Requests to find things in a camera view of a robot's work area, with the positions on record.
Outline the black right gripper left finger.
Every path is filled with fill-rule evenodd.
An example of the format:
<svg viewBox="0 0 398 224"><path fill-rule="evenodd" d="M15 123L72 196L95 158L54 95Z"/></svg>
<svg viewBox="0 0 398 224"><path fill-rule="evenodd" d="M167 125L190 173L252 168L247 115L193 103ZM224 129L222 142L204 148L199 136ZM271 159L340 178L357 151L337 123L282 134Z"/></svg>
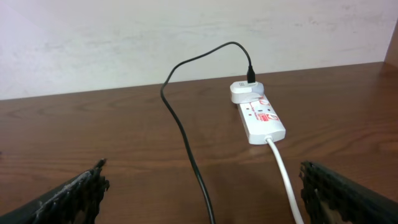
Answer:
<svg viewBox="0 0 398 224"><path fill-rule="evenodd" d="M95 224L109 189L106 159L27 204L1 216L3 224Z"/></svg>

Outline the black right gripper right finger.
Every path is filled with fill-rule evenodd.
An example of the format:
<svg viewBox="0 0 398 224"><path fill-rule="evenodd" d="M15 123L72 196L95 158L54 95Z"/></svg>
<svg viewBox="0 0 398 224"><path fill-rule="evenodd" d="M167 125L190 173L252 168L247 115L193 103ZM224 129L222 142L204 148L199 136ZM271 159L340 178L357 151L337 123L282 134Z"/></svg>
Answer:
<svg viewBox="0 0 398 224"><path fill-rule="evenodd" d="M312 223L397 224L397 202L321 164L302 162L299 177Z"/></svg>

